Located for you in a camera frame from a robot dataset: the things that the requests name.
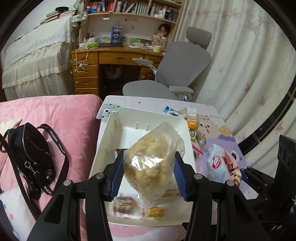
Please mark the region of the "dark brown star snack packet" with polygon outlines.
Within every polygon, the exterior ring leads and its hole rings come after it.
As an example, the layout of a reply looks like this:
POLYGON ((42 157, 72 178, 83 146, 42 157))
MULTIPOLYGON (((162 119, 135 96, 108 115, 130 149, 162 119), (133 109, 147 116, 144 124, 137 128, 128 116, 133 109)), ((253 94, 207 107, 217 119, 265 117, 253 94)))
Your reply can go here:
POLYGON ((116 149, 116 153, 119 154, 121 152, 124 152, 126 149, 125 148, 122 148, 122 149, 116 149))

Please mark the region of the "large clear rice cake pack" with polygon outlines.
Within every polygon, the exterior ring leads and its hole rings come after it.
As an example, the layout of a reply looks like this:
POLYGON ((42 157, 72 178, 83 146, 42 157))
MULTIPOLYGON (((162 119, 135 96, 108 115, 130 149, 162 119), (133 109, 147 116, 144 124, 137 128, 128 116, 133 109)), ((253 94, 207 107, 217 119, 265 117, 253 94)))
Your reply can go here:
POLYGON ((173 176, 168 185, 166 186, 166 190, 165 193, 161 196, 161 199, 165 199, 165 200, 173 200, 175 198, 180 197, 180 192, 179 192, 179 188, 177 185, 177 182, 175 180, 175 177, 173 176))

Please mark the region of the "dark raisin red-edged packet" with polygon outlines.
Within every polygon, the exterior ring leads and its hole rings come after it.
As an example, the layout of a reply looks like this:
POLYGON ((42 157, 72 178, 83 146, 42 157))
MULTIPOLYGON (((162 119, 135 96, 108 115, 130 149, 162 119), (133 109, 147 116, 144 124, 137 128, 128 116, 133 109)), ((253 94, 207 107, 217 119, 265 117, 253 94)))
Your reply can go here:
POLYGON ((203 156, 203 152, 200 150, 200 147, 197 143, 192 143, 192 148, 193 148, 195 160, 203 156))

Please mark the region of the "red white apple chips bag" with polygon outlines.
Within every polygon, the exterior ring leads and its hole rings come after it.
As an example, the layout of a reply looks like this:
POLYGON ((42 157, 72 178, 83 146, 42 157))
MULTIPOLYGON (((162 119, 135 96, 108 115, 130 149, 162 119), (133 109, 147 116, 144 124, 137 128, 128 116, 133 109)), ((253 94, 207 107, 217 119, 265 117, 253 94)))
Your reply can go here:
POLYGON ((232 180, 240 186, 242 174, 238 167, 239 156, 235 151, 227 151, 219 145, 212 144, 207 156, 208 179, 225 183, 232 180))

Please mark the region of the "clear bag yellow puffs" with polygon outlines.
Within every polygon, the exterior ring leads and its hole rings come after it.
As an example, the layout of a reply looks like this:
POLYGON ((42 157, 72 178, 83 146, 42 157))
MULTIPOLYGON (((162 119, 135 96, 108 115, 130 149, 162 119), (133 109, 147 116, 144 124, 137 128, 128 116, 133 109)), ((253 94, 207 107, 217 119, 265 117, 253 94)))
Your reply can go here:
POLYGON ((125 178, 144 202, 153 203, 165 193, 176 152, 183 157, 185 143, 169 123, 157 126, 124 151, 125 178))

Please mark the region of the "clear packet nut cake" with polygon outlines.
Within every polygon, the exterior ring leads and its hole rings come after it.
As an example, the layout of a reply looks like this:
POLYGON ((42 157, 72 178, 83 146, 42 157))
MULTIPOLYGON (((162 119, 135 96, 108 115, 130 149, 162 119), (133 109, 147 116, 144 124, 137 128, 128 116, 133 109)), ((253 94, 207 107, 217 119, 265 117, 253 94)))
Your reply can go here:
POLYGON ((112 213, 119 217, 137 216, 138 203, 132 197, 115 197, 113 201, 112 213))

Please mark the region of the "green pineapple cake packet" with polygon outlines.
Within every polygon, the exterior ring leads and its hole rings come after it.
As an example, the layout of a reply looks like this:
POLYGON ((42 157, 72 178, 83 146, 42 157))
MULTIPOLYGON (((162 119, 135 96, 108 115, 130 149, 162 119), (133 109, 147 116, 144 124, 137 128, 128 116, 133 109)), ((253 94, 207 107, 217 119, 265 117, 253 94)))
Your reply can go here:
POLYGON ((193 129, 189 129, 189 133, 190 133, 190 138, 193 142, 196 141, 196 136, 197 136, 197 131, 193 130, 193 129))

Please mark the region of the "orange oats bar packet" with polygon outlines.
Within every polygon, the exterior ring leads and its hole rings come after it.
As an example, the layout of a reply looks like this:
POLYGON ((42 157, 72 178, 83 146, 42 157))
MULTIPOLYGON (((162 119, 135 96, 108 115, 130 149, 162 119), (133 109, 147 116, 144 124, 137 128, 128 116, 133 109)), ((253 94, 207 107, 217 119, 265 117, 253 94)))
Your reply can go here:
POLYGON ((195 108, 187 108, 186 121, 190 129, 196 130, 198 128, 197 111, 195 108))

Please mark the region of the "blue white cookie packet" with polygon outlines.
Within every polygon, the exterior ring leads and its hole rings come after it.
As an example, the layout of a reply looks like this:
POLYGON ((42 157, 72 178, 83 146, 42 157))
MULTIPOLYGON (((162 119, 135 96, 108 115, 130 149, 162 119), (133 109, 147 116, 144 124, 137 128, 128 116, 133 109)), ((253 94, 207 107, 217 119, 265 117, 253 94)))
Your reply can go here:
POLYGON ((163 110, 164 114, 168 114, 171 116, 183 116, 183 114, 180 111, 174 110, 172 108, 170 108, 169 106, 166 106, 163 110))

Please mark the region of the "round yellow rice cracker packet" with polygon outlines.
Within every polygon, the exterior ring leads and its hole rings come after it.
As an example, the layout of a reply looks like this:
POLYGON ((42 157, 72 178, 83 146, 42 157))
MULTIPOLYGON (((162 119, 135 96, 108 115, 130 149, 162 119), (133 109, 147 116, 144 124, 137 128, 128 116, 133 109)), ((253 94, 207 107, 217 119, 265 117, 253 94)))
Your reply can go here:
POLYGON ((206 144, 206 136, 200 131, 196 132, 196 141, 200 147, 206 144))

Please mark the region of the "small yellow candy packet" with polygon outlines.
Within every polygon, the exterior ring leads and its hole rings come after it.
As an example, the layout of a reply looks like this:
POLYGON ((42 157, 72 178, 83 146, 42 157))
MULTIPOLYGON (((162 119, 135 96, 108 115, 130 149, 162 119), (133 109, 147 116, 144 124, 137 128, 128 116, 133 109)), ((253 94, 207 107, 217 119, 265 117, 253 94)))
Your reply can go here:
POLYGON ((151 207, 147 210, 148 218, 164 218, 165 217, 165 209, 162 207, 151 207))

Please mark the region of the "white plastic storage tray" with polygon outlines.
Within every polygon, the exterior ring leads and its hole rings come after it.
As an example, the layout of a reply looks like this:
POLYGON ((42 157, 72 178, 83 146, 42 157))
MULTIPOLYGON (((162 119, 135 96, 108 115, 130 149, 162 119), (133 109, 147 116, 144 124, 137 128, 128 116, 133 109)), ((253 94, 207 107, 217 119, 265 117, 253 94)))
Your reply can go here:
POLYGON ((123 152, 124 175, 117 196, 106 202, 109 222, 172 226, 190 219, 192 204, 176 183, 175 154, 195 165, 186 121, 181 117, 121 108, 104 114, 105 129, 90 173, 95 175, 123 152))

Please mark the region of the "wooden desk with drawers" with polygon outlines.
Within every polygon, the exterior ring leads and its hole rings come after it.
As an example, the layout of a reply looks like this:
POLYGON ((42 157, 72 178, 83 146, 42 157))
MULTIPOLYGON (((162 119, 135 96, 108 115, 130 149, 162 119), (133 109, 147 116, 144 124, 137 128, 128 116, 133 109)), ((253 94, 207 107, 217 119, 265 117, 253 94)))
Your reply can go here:
POLYGON ((122 95, 126 83, 154 79, 152 70, 136 63, 134 58, 150 60, 158 67, 163 54, 128 45, 73 50, 71 65, 76 94, 95 94, 101 98, 122 95))

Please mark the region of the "white pillow with print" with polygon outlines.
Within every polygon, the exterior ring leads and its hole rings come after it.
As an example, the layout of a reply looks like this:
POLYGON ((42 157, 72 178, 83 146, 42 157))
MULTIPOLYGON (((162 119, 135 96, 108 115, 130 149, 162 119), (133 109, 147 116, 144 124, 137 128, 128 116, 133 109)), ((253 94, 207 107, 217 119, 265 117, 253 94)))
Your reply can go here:
POLYGON ((2 193, 1 201, 13 234, 18 240, 27 240, 35 224, 35 219, 29 211, 19 187, 2 193))

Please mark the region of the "grey office chair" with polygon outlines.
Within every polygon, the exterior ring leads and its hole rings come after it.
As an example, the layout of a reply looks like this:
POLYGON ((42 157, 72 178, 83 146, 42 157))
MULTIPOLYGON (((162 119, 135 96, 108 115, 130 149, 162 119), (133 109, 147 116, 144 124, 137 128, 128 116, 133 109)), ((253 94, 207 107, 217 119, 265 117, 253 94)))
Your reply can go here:
POLYGON ((195 27, 186 30, 188 42, 172 42, 159 66, 153 61, 133 58, 138 64, 150 68, 155 80, 138 80, 124 85, 124 96, 162 98, 170 100, 192 101, 194 90, 189 88, 209 66, 211 55, 206 50, 212 33, 195 27))

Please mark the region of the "white floral curtain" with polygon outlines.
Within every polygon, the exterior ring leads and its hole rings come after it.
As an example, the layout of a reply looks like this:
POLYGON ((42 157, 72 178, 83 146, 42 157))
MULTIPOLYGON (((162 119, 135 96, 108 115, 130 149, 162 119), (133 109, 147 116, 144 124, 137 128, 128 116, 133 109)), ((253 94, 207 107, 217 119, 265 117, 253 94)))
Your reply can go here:
POLYGON ((196 102, 212 105, 238 143, 271 116, 295 77, 295 49, 255 1, 185 1, 175 40, 188 27, 211 32, 211 65, 194 86, 196 102))

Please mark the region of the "blue gift bag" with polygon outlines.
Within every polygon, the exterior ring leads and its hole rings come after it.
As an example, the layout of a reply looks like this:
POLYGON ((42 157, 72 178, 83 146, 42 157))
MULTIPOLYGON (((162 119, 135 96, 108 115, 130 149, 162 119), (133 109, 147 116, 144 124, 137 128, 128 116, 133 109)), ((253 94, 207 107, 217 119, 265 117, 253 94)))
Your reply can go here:
POLYGON ((122 27, 120 26, 120 22, 116 21, 114 26, 111 29, 111 40, 112 44, 117 44, 120 42, 122 27))

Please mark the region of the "wooden bookshelf hutch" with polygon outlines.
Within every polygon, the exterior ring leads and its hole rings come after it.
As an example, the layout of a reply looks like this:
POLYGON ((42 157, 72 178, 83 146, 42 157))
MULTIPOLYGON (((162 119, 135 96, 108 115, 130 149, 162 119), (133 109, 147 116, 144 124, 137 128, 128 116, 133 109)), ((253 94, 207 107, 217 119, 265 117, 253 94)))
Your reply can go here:
POLYGON ((124 41, 152 41, 160 26, 166 43, 173 42, 185 1, 84 1, 87 17, 79 25, 78 43, 89 37, 111 39, 112 28, 121 27, 124 41))

